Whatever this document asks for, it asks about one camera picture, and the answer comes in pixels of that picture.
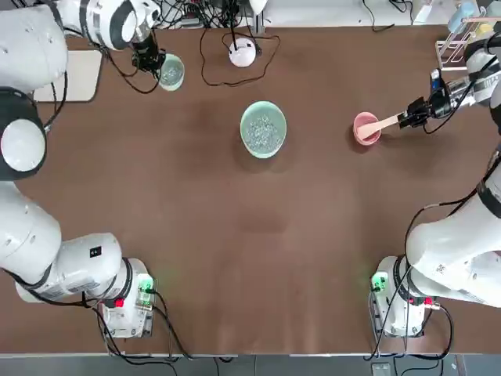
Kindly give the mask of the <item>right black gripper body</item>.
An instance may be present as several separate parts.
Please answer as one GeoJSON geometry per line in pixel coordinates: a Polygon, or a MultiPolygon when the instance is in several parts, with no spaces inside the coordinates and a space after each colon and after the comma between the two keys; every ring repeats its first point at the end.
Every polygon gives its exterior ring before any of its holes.
{"type": "Polygon", "coordinates": [[[452,111],[450,91],[447,88],[431,89],[427,99],[427,117],[442,119],[452,111]]]}

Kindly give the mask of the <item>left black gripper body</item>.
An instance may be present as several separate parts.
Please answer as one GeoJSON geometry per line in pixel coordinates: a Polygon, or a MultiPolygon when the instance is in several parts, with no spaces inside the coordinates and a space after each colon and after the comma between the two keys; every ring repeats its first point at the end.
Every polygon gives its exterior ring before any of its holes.
{"type": "Polygon", "coordinates": [[[164,63],[164,50],[158,47],[155,37],[132,43],[132,63],[141,71],[157,73],[164,63]]]}

